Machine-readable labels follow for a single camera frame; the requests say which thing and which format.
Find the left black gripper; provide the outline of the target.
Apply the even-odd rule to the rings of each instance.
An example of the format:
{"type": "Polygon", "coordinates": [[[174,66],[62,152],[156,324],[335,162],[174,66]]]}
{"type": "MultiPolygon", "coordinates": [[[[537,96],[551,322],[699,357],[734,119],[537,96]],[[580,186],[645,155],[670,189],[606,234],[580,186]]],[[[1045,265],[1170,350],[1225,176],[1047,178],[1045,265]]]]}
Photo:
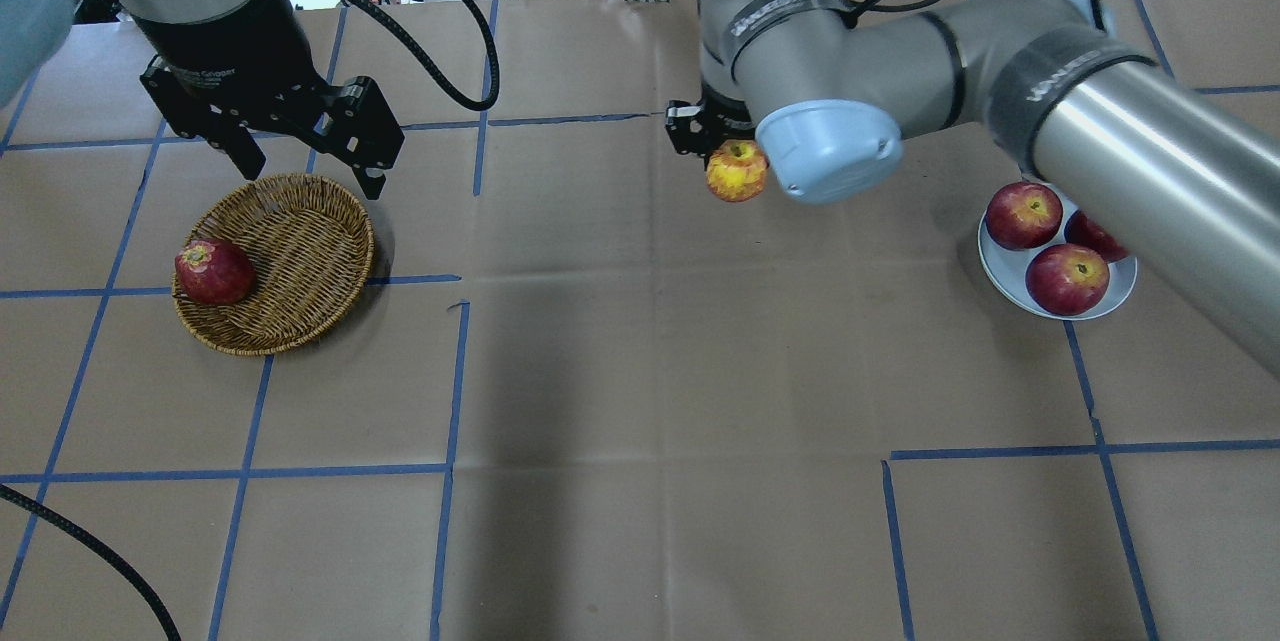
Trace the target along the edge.
{"type": "Polygon", "coordinates": [[[170,129],[205,138],[244,180],[266,157],[251,129],[291,136],[351,168],[366,200],[380,200],[404,143],[376,81],[328,84],[294,20],[138,23],[156,56],[140,77],[170,129]]]}

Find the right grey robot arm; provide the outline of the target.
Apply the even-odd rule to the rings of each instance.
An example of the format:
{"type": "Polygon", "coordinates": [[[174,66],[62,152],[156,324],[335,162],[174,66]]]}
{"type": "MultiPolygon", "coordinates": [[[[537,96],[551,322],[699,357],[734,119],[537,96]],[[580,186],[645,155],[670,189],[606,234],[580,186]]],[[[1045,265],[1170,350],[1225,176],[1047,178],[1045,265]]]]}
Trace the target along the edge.
{"type": "Polygon", "coordinates": [[[1100,0],[965,0],[877,26],[865,0],[699,0],[708,155],[756,139],[786,194],[886,180],[906,139],[980,122],[1261,366],[1279,360],[1277,139],[1114,38],[1100,0]]]}

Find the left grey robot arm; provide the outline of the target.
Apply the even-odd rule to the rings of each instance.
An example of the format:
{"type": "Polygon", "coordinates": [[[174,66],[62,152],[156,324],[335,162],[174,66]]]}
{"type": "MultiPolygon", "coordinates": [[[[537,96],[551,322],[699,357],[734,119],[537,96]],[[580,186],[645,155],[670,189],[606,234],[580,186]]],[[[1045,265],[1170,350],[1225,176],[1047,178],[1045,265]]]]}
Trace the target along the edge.
{"type": "MultiPolygon", "coordinates": [[[[3,102],[61,47],[82,0],[3,0],[3,102]]],[[[140,82],[175,136],[205,139],[255,180],[253,131],[291,136],[381,194],[403,132],[375,81],[330,84],[291,0],[118,0],[154,49],[140,82]]]]}

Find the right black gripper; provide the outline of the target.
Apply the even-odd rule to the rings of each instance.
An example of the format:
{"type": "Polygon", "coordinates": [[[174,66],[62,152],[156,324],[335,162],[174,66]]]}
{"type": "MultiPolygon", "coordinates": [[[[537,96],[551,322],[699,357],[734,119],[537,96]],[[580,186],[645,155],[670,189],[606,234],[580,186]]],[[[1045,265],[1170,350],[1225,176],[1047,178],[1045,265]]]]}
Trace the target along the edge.
{"type": "Polygon", "coordinates": [[[712,146],[728,139],[755,139],[755,122],[739,99],[718,91],[701,91],[699,102],[669,100],[666,107],[666,132],[678,155],[695,155],[708,162],[712,146]]]}

